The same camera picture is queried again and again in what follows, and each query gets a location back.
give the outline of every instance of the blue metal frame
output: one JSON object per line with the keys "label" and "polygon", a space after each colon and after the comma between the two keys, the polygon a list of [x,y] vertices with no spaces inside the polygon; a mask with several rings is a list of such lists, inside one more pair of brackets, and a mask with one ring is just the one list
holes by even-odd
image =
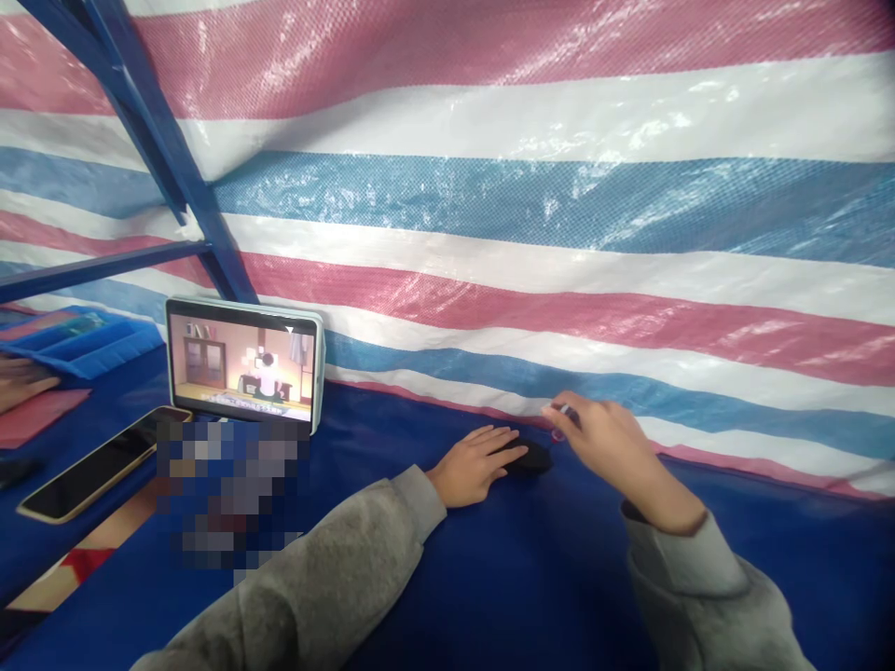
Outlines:
{"label": "blue metal frame", "polygon": [[65,287],[101,280],[112,275],[146,266],[173,261],[207,252],[208,243],[172,242],[149,249],[79,261],[65,266],[43,268],[0,278],[0,304],[22,300],[28,296],[45,294]]}
{"label": "blue metal frame", "polygon": [[236,242],[189,153],[121,0],[87,0],[86,4],[21,0],[21,4],[99,79],[178,223],[185,223],[188,206],[205,241],[21,273],[0,281],[0,303],[197,254],[221,297],[256,304],[258,297]]}

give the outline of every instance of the white stripe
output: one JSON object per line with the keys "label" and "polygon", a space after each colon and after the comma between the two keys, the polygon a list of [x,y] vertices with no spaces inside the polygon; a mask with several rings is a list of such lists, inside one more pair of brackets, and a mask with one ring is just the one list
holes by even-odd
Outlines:
{"label": "white stripe", "polygon": [[23,214],[41,224],[94,240],[122,240],[134,236],[187,240],[186,228],[177,223],[171,210],[164,205],[150,208],[130,219],[114,219],[57,200],[0,189],[0,209]]}
{"label": "white stripe", "polygon": [[224,218],[244,252],[424,272],[527,294],[647,294],[895,325],[895,305],[879,300],[895,295],[895,270],[888,268],[726,252],[596,252],[398,228]]}
{"label": "white stripe", "polygon": [[0,16],[14,16],[26,13],[26,9],[17,0],[0,0]]}
{"label": "white stripe", "polygon": [[263,0],[124,0],[128,13],[133,17],[186,14],[203,9],[225,9],[234,5],[248,5]]}
{"label": "white stripe", "polygon": [[[895,54],[386,89],[297,119],[181,124],[206,179],[277,151],[634,163],[895,159]],[[818,142],[818,138],[827,138]]]}
{"label": "white stripe", "polygon": [[0,109],[0,146],[149,172],[117,116]]}
{"label": "white stripe", "polygon": [[[345,382],[378,382],[401,387],[419,396],[471,407],[492,407],[516,417],[538,417],[549,399],[530,399],[464,382],[449,382],[408,370],[367,373],[326,366],[326,377]],[[748,431],[705,433],[656,418],[638,418],[647,435],[660,445],[686,445],[694,449],[744,459],[768,459],[794,471],[824,477],[848,478],[862,491],[895,496],[895,464],[869,459],[819,443],[778,438]],[[873,472],[861,476],[861,473]]]}
{"label": "white stripe", "polygon": [[456,348],[577,373],[648,377],[682,390],[720,394],[781,410],[832,409],[895,417],[893,388],[858,387],[677,349],[635,349],[571,335],[509,328],[442,329],[359,308],[299,303],[274,296],[261,299],[271,305],[319,312],[330,331],[381,347],[406,351]]}

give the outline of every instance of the blue stripe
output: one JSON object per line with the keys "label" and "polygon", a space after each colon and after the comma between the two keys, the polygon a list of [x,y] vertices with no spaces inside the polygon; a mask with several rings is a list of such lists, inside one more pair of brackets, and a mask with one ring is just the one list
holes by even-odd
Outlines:
{"label": "blue stripe", "polygon": [[[40,269],[40,266],[30,264],[0,262],[0,277]],[[143,315],[151,318],[155,323],[163,324],[165,322],[165,300],[168,296],[134,284],[117,280],[97,280],[51,293],[80,298],[100,303],[109,308]]]}
{"label": "blue stripe", "polygon": [[0,189],[66,203],[114,219],[164,204],[147,172],[0,147]]}
{"label": "blue stripe", "polygon": [[753,431],[800,438],[873,459],[895,457],[895,419],[845,410],[778,410],[704,391],[682,390],[648,377],[578,373],[461,349],[405,351],[326,332],[326,362],[381,373],[406,369],[438,379],[484,385],[526,398],[574,390],[616,401],[638,415],[699,431]]}
{"label": "blue stripe", "polygon": [[895,164],[664,163],[264,152],[223,212],[626,253],[734,252],[895,267]]}

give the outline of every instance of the animated video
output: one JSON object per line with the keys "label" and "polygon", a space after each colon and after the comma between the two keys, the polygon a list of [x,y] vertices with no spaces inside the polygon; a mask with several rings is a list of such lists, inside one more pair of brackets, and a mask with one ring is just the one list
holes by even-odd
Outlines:
{"label": "animated video", "polygon": [[174,394],[310,421],[314,337],[171,315]]}

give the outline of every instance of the tablet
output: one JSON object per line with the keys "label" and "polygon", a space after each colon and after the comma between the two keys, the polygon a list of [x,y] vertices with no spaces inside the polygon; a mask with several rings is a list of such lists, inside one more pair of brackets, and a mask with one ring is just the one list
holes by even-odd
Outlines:
{"label": "tablet", "polygon": [[204,298],[169,298],[172,404],[263,421],[320,420],[324,327],[314,312]]}

